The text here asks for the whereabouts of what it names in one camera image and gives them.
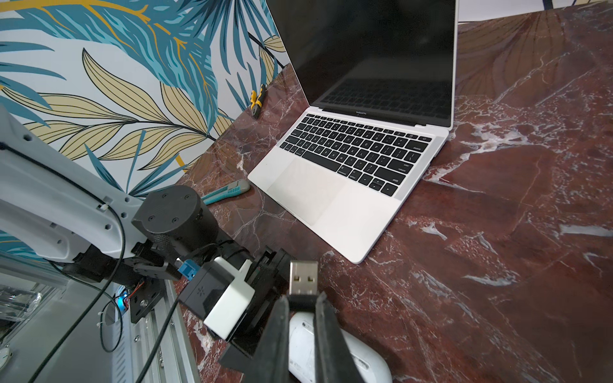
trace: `trackpad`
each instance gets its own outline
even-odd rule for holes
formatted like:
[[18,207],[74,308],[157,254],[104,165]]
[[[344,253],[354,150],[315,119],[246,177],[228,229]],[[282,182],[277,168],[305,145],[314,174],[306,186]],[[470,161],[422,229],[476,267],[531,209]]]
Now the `trackpad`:
[[346,180],[304,159],[295,159],[267,194],[309,225],[326,211]]

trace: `laptop screen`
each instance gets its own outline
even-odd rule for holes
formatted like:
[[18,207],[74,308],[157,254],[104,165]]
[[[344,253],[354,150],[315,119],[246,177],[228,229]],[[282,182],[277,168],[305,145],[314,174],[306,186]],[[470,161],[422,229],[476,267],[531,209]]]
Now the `laptop screen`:
[[309,104],[451,126],[455,0],[267,0]]

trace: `pliers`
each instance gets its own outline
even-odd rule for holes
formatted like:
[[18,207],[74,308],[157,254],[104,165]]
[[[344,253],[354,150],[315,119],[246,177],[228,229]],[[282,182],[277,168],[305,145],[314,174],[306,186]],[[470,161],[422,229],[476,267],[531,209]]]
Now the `pliers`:
[[266,98],[266,86],[262,84],[260,86],[260,94],[258,95],[256,91],[251,91],[251,116],[257,119],[260,116],[260,112],[262,111],[262,103]]

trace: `laptop keyboard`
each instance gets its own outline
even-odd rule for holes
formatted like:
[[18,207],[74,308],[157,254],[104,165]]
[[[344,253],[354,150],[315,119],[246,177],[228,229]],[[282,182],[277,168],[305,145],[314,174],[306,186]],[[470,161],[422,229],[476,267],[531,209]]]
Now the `laptop keyboard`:
[[307,114],[281,149],[392,197],[432,138]]

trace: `usb connector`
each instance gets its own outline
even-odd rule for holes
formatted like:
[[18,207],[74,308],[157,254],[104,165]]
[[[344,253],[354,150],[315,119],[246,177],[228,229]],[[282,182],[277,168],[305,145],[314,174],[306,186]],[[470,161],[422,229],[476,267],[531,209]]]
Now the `usb connector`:
[[289,272],[289,295],[317,295],[316,261],[292,261]]

